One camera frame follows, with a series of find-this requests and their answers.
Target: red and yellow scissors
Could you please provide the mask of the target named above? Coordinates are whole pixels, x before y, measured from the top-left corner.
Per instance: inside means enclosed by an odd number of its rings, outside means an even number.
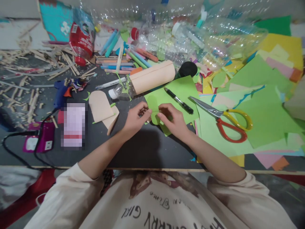
[[[205,102],[202,102],[199,99],[196,99],[192,96],[190,96],[190,98],[198,104],[198,106],[200,106],[202,109],[206,110],[210,115],[214,116],[216,118],[216,125],[221,133],[221,135],[228,140],[229,142],[233,142],[233,143],[242,143],[244,141],[247,140],[247,134],[246,131],[249,131],[253,128],[253,123],[251,118],[243,111],[241,110],[237,110],[237,109],[228,109],[226,111],[219,111],[215,108],[213,108],[212,106],[206,104]],[[239,124],[239,122],[237,120],[235,120],[233,118],[232,115],[229,114],[229,112],[232,113],[238,113],[241,116],[243,116],[245,118],[245,120],[247,121],[247,127],[243,127],[242,125]],[[221,120],[221,116],[224,115],[226,116],[235,126],[224,122],[223,120]],[[233,140],[231,138],[228,137],[228,135],[225,133],[223,126],[229,127],[237,132],[239,132],[241,134],[241,138],[239,140]]]

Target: scissor blade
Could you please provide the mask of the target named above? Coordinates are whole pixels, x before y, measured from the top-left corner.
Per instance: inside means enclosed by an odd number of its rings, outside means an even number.
[[[223,111],[219,111],[219,110],[215,109],[214,107],[212,107],[212,106],[206,104],[205,102],[202,102],[201,100],[196,99],[192,96],[190,96],[189,98],[191,98],[195,103],[198,104],[198,106],[200,106],[202,109],[206,110],[209,114],[211,114],[215,118],[220,118],[223,115]]]

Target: beige cardboard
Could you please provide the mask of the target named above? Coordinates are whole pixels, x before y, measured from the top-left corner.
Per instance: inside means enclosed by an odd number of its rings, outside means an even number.
[[[130,76],[130,80],[137,94],[141,94],[150,89],[168,83],[175,78],[175,67],[170,60],[135,73]]]
[[[91,92],[89,105],[95,122],[100,122],[114,115],[107,96],[102,91]]]
[[[115,121],[117,120],[117,118],[119,116],[119,110],[117,109],[116,106],[113,106],[111,109],[112,109],[112,112],[115,115],[103,120],[104,125],[108,129],[108,131],[107,131],[107,135],[108,136],[110,135],[110,132],[111,132],[113,126],[114,126],[114,123],[115,123]]]

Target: sleeve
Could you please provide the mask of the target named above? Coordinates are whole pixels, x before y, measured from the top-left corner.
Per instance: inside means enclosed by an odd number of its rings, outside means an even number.
[[[92,180],[74,165],[56,179],[25,229],[79,228],[100,199],[103,185],[102,177]]]
[[[269,189],[249,172],[237,183],[209,179],[207,188],[251,229],[295,228],[284,208],[269,196]]]

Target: shirt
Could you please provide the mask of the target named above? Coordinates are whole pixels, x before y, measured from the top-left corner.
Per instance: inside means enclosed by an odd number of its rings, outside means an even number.
[[[210,177],[207,188],[190,174],[125,173],[100,198],[103,184],[74,165],[57,178],[25,228],[296,228],[248,172],[233,184]]]

